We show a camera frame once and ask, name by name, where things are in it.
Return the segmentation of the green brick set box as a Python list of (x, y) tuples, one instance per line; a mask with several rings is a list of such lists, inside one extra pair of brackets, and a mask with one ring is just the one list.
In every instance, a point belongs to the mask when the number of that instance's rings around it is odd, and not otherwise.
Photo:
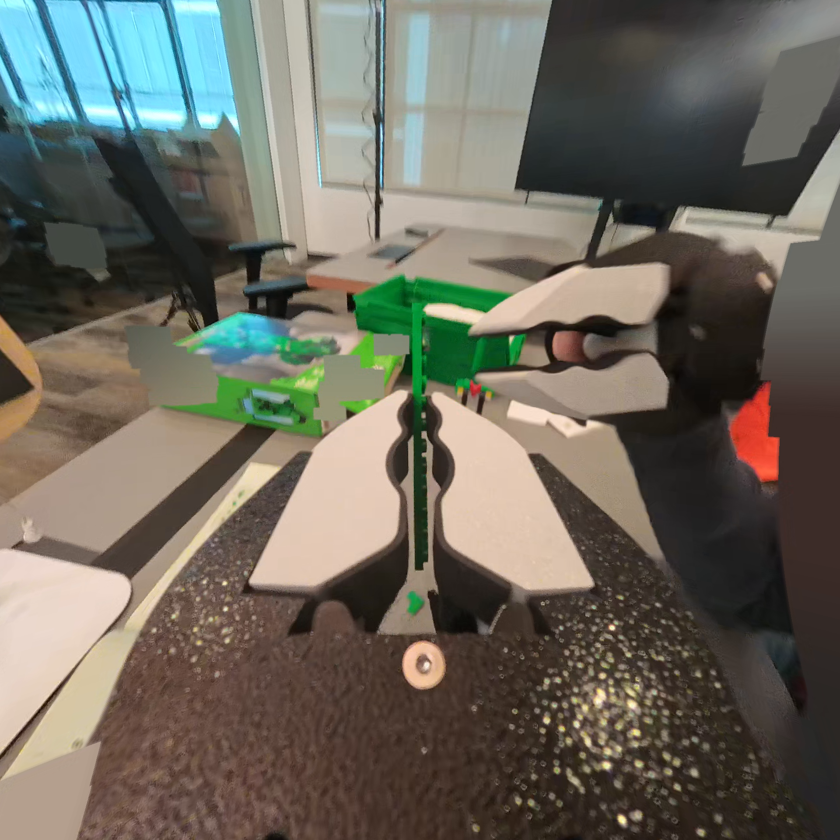
[(180, 341), (199, 383), (173, 386), (176, 411), (320, 438), (387, 396), (407, 339), (360, 330), (353, 316), (304, 311), (289, 320), (237, 313)]

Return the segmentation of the black easel stand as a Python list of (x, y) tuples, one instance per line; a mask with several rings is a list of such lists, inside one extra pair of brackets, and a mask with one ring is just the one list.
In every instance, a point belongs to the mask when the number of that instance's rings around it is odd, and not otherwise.
[(137, 143), (129, 139), (115, 141), (100, 133), (92, 139), (110, 169), (112, 188), (139, 215), (156, 247), (171, 264), (175, 285), (163, 325), (168, 325), (178, 312), (186, 315), (194, 333), (216, 323), (219, 317), (211, 265), (165, 195)]

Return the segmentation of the black office chair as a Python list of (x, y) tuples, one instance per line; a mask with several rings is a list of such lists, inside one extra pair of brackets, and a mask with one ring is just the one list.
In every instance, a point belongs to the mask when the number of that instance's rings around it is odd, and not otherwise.
[(291, 243), (280, 240), (241, 241), (227, 247), (232, 256), (243, 262), (243, 295), (249, 312), (285, 319), (292, 298), (309, 290), (305, 274), (282, 259), (274, 259), (280, 252), (292, 247)]

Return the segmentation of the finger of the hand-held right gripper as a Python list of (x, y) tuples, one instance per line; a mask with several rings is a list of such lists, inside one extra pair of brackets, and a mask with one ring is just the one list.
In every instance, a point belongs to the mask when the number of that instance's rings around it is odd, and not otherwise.
[(662, 412), (669, 407), (670, 382), (648, 352), (618, 351), (590, 360), (581, 347), (556, 353), (548, 362), (483, 369), (478, 383), (516, 403), (573, 419), (608, 419)]
[(518, 335), (542, 328), (618, 328), (653, 323), (670, 293), (663, 263), (574, 266), (506, 298), (470, 328), (471, 337)]

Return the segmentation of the green studded brick plate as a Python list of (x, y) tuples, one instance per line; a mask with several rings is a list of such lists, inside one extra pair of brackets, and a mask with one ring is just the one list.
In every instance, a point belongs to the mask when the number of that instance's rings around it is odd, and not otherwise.
[(424, 306), (412, 308), (410, 351), (413, 398), (413, 535), (414, 568), (423, 571), (428, 560), (429, 514), (427, 488), (427, 341)]

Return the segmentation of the orange traffic cone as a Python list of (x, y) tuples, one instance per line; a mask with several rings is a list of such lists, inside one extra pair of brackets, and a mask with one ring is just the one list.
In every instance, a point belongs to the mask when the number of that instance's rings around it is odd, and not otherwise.
[(776, 490), (779, 481), (780, 440), (770, 435), (770, 381), (735, 410), (729, 423), (738, 458), (755, 473), (762, 487)]

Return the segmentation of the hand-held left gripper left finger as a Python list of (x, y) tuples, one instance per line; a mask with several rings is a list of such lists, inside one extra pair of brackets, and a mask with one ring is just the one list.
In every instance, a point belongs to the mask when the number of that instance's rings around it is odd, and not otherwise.
[(313, 596), (397, 545), (412, 396), (394, 391), (312, 450), (249, 578), (258, 592)]

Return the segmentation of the person's right forearm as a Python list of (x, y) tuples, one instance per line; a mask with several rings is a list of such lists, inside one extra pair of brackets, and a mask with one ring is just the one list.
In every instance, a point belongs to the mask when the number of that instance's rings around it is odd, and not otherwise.
[(728, 418), (616, 424), (665, 561), (721, 628), (757, 634), (783, 681), (802, 678), (784, 581), (778, 506), (737, 455)]

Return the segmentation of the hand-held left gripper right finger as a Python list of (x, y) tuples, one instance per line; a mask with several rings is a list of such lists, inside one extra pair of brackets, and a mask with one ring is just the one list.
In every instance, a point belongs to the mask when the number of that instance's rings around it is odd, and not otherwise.
[(445, 394), (431, 396), (431, 418), (442, 548), (516, 595), (589, 592), (592, 575), (525, 447)]

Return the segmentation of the green plastic bin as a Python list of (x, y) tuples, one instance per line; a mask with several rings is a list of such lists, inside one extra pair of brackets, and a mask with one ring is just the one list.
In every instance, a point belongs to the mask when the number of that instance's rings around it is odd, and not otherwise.
[(455, 385), (472, 372), (477, 338), (469, 324), (432, 315), (431, 305), (452, 305), (479, 313), (491, 310), (510, 294), (461, 286), (426, 278), (396, 276), (354, 296), (354, 314), (360, 330), (379, 334), (409, 334), (413, 306), (422, 305), (427, 336), (427, 378)]

